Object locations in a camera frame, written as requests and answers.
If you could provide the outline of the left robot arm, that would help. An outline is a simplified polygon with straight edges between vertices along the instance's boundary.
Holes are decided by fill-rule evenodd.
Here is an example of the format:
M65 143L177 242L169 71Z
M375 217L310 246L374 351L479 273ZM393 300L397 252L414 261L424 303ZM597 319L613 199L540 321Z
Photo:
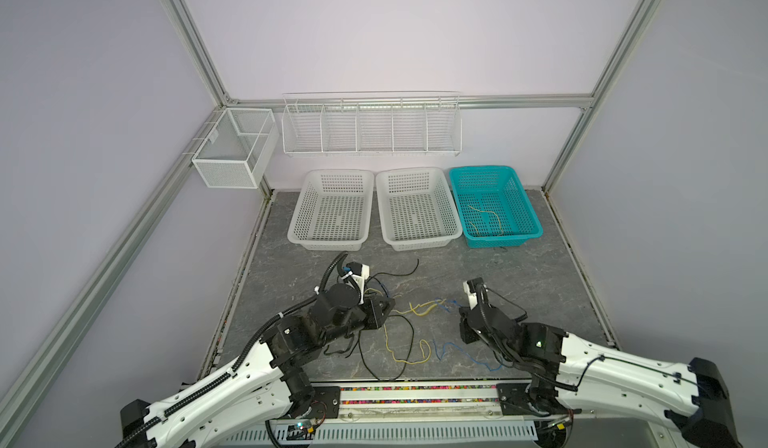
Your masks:
M304 365L337 339L381 328L396 302L366 290L367 265L339 253L306 299L270 317L238 356L194 384L120 412L121 447L215 447L256 423L310 412Z

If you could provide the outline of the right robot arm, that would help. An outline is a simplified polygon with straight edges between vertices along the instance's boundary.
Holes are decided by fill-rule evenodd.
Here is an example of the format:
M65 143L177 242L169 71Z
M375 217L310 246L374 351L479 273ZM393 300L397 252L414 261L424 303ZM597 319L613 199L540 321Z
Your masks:
M524 388L500 390L504 413L538 417L595 411L657 423L695 447L738 447L730 393L718 366L642 358L563 329L518 322L471 293L460 334L483 342L505 368L530 375Z

